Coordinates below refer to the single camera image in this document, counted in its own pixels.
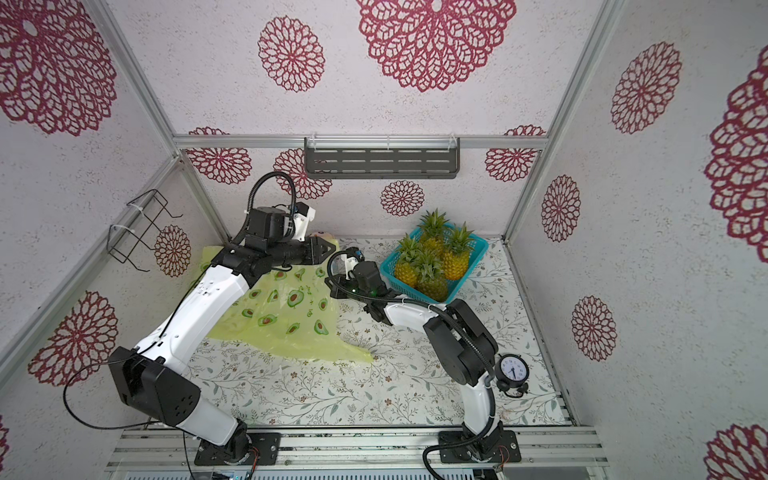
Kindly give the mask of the green avocado plastic bag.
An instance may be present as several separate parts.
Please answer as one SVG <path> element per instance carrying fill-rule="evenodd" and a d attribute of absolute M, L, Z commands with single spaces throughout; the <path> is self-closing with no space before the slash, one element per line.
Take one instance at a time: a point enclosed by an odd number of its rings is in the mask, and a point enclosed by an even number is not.
<path fill-rule="evenodd" d="M 370 363 L 372 354 L 337 334 L 339 302 L 325 284 L 327 264 L 272 270 L 236 300 L 207 334 L 288 359 Z"/>

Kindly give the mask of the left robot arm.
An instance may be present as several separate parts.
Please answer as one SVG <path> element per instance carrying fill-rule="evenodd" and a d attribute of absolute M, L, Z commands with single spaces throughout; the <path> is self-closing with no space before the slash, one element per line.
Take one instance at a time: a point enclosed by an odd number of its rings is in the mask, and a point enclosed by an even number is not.
<path fill-rule="evenodd" d="M 204 399 L 183 373 L 223 314 L 262 276 L 277 267 L 319 265 L 334 252 L 328 241 L 306 234 L 314 217 L 303 202 L 288 211 L 251 210 L 245 232 L 216 253 L 178 308 L 134 348 L 119 347 L 110 355 L 119 399 L 215 447 L 245 449 L 244 423 Z"/>

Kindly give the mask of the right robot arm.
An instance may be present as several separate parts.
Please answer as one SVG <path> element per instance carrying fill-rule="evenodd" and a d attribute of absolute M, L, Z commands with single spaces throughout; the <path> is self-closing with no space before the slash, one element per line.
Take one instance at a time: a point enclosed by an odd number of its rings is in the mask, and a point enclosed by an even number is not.
<path fill-rule="evenodd" d="M 469 305 L 462 300 L 433 304 L 390 289 L 378 265 L 350 249 L 328 261 L 331 296 L 364 305 L 373 320 L 426 335 L 440 365 L 460 386 L 463 426 L 469 437 L 485 438 L 496 428 L 492 392 L 498 344 Z"/>

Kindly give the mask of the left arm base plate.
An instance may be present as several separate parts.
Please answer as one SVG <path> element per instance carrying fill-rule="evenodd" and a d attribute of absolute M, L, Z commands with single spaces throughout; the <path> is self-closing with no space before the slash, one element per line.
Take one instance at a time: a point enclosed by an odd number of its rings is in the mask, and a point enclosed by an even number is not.
<path fill-rule="evenodd" d="M 282 436 L 275 432 L 241 432 L 224 446 L 202 440 L 195 466 L 275 465 Z"/>

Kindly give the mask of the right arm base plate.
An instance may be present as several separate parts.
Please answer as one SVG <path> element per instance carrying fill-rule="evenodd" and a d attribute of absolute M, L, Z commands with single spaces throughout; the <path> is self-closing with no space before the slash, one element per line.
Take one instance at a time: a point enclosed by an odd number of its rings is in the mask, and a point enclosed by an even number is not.
<path fill-rule="evenodd" d="M 499 426 L 489 436 L 463 447 L 447 448 L 448 444 L 464 440 L 464 431 L 441 431 L 439 433 L 440 461 L 456 463 L 519 463 L 522 460 L 517 437 L 512 430 Z"/>

